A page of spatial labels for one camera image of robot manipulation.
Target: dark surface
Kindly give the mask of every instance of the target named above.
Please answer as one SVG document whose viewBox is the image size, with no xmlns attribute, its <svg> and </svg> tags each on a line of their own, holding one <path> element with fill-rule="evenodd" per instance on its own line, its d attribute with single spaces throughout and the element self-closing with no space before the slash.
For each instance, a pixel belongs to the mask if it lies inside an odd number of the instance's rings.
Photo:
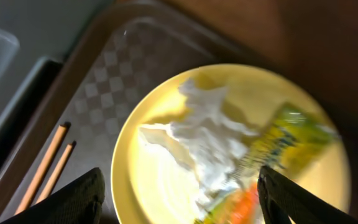
<svg viewBox="0 0 358 224">
<path fill-rule="evenodd" d="M 25 97 L 17 102 L 16 108 L 9 115 L 6 125 L 0 131 L 0 168 L 61 68 L 60 63 L 52 61 L 45 63 L 40 68 L 34 84 L 27 90 Z"/>
<path fill-rule="evenodd" d="M 110 54 L 107 62 L 103 47 Z M 95 166 L 110 177 L 117 134 L 136 103 L 164 80 L 218 62 L 271 68 L 252 51 L 230 44 L 164 5 L 145 1 L 107 9 L 87 30 L 2 168 L 0 221 L 16 210 L 56 125 L 70 121 L 63 145 L 73 140 L 77 145 L 55 190 Z M 90 70 L 92 65 L 98 74 Z M 62 152 L 63 147 L 52 167 Z M 111 221 L 117 218 L 109 184 L 106 181 L 102 220 Z"/>
</svg>

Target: chopsticks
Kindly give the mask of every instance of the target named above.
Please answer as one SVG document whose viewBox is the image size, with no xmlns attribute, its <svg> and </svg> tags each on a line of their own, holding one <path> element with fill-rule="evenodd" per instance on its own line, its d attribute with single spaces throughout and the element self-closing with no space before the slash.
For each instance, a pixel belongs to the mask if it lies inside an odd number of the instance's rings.
<svg viewBox="0 0 358 224">
<path fill-rule="evenodd" d="M 60 143 L 62 142 L 64 136 L 66 135 L 67 129 L 68 129 L 68 125 L 59 125 L 55 135 L 52 138 L 52 142 L 50 143 L 47 152 L 44 155 L 44 158 L 42 158 L 42 161 L 38 166 L 37 172 L 35 173 L 33 179 L 31 180 L 29 188 L 25 192 L 22 201 L 20 202 L 15 212 L 15 215 L 17 215 L 20 212 L 23 212 L 25 209 L 27 209 L 27 207 L 29 207 L 41 181 L 45 177 L 45 174 L 48 170 L 48 166 L 52 162 L 53 157 L 55 156 Z"/>
<path fill-rule="evenodd" d="M 56 184 L 56 181 L 57 181 L 59 175 L 62 173 L 62 170 L 67 162 L 68 156 L 70 155 L 71 150 L 73 149 L 74 146 L 75 146 L 75 142 L 67 145 L 63 155 L 61 156 L 61 158 L 59 159 L 59 162 L 57 163 L 55 169 L 53 170 L 52 175 L 49 177 L 46 186 L 44 187 L 40 196 L 38 197 L 36 204 L 43 201 L 51 193 L 53 187 Z"/>
</svg>

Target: yellow plate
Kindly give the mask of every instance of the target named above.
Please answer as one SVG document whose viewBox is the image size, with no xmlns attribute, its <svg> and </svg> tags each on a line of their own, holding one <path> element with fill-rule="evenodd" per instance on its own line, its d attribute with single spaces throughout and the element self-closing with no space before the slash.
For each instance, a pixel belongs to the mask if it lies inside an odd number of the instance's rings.
<svg viewBox="0 0 358 224">
<path fill-rule="evenodd" d="M 137 132 L 140 124 L 168 123 L 183 117 L 186 99 L 177 88 L 190 77 L 203 89 L 227 86 L 223 111 L 234 121 L 263 127 L 281 104 L 290 102 L 334 128 L 309 94 L 270 71 L 222 64 L 183 72 L 150 92 L 129 116 L 118 137 L 111 186 L 116 213 L 123 224 L 187 224 L 195 217 L 191 201 L 197 186 L 191 177 L 175 165 L 165 150 L 146 150 Z M 328 146 L 298 184 L 346 212 L 350 175 L 342 142 Z"/>
</svg>

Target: tray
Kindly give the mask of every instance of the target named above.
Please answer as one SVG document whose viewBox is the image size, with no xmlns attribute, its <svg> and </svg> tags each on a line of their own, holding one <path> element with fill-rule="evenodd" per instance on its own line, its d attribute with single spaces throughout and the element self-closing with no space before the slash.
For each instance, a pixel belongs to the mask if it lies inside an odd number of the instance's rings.
<svg viewBox="0 0 358 224">
<path fill-rule="evenodd" d="M 65 121 L 71 128 L 63 145 L 73 140 L 77 145 L 54 191 L 100 167 L 106 179 L 102 222 L 116 220 L 108 180 L 116 138 L 129 113 L 168 78 L 224 62 L 272 69 L 253 51 L 231 44 L 166 5 L 137 1 L 108 8 L 86 31 L 2 168 L 0 222 L 14 214 L 51 133 Z"/>
</svg>

